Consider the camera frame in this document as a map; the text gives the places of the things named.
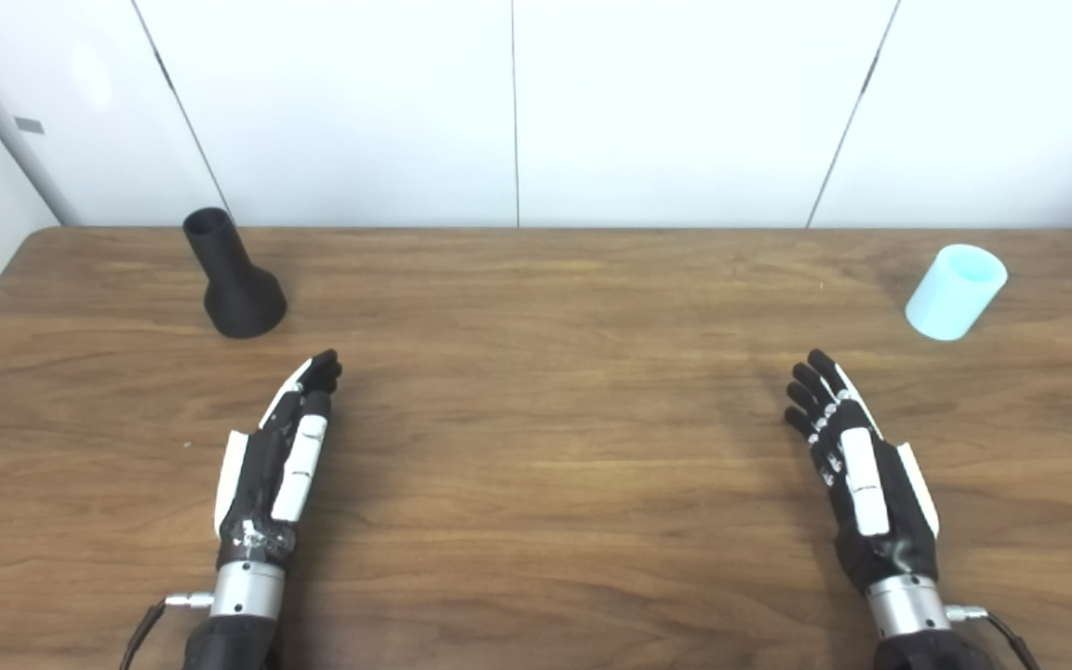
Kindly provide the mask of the white and black left hand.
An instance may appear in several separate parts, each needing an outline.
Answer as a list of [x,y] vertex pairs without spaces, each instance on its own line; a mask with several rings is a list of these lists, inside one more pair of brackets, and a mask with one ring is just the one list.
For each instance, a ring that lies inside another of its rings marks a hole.
[[214,498],[217,568],[289,568],[341,374],[334,349],[310,357],[282,382],[254,432],[227,436]]

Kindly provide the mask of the white and black right hand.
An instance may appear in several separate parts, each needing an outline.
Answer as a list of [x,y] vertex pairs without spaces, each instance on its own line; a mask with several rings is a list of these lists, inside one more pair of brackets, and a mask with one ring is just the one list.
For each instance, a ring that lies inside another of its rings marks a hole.
[[893,444],[850,374],[812,349],[792,368],[784,414],[825,483],[835,551],[859,591],[902,575],[939,581],[940,518],[910,444]]

